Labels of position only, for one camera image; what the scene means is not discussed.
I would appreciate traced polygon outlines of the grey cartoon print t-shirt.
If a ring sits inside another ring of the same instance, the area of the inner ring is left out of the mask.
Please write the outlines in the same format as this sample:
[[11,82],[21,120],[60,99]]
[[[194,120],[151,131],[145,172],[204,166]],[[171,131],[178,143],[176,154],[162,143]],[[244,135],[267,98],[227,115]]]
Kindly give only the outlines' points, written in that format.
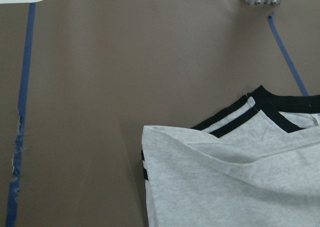
[[146,125],[151,227],[317,227],[320,98],[260,86],[192,128]]

